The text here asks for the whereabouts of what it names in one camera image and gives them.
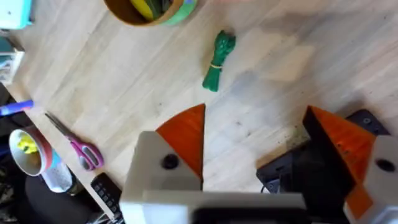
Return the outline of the left gripper white and orange left finger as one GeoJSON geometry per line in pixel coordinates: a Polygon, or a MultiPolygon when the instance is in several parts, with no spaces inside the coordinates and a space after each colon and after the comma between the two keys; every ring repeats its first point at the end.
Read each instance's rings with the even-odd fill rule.
{"type": "Polygon", "coordinates": [[[122,202],[142,202],[151,191],[202,190],[205,109],[204,104],[193,106],[140,133],[122,202]]]}

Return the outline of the left gripper white and orange right finger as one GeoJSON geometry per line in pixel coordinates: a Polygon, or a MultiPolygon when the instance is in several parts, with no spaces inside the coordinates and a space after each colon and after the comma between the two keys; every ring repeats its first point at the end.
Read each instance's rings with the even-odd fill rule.
{"type": "Polygon", "coordinates": [[[347,178],[343,211],[350,223],[397,223],[397,138],[374,134],[309,105],[303,125],[319,141],[333,170],[347,178]]]}

